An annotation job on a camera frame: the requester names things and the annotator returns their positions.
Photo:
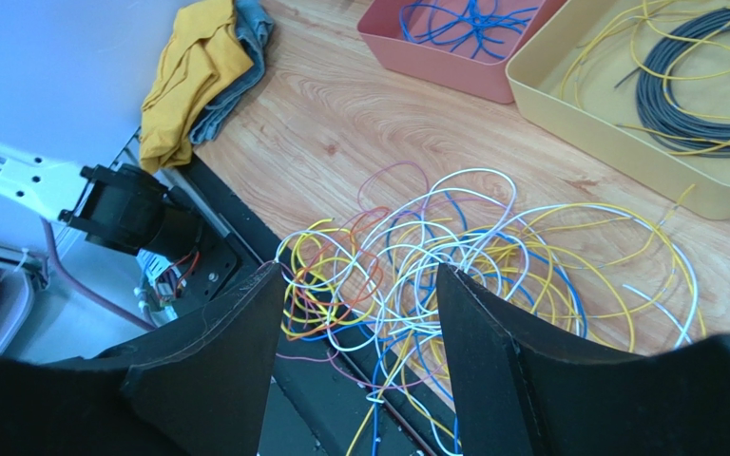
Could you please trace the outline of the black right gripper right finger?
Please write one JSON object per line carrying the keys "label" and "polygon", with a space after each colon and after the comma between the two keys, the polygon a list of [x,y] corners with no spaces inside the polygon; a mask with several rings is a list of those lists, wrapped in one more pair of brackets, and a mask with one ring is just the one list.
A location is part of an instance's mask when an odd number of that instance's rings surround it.
{"label": "black right gripper right finger", "polygon": [[467,455],[730,455],[730,334],[652,356],[585,340],[441,265]]}

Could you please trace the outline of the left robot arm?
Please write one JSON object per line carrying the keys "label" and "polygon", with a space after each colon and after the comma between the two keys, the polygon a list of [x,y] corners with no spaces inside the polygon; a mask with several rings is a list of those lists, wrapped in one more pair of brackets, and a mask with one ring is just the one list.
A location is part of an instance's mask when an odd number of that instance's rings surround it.
{"label": "left robot arm", "polygon": [[186,257],[197,251],[205,231],[200,216],[133,164],[85,166],[0,143],[0,197],[133,256],[148,251],[170,260]]}

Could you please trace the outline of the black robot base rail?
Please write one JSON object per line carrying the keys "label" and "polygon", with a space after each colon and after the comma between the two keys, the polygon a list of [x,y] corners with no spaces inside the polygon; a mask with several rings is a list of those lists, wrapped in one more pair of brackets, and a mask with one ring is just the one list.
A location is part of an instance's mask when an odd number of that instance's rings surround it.
{"label": "black robot base rail", "polygon": [[[178,314],[197,310],[230,290],[273,254],[279,238],[199,159],[157,175],[177,203],[205,217],[208,233]],[[263,419],[263,455],[442,455],[452,439],[412,406],[419,399],[445,425],[454,414],[415,373],[410,392],[388,390],[369,410],[366,393],[378,361],[396,355],[372,348],[337,354],[329,342],[281,339]]]}

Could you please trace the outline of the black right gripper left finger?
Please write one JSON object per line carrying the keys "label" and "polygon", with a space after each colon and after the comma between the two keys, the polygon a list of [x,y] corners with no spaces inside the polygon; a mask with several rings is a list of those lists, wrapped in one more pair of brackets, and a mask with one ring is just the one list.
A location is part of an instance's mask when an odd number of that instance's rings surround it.
{"label": "black right gripper left finger", "polygon": [[284,292],[272,264],[96,357],[0,356],[0,455],[255,454]]}

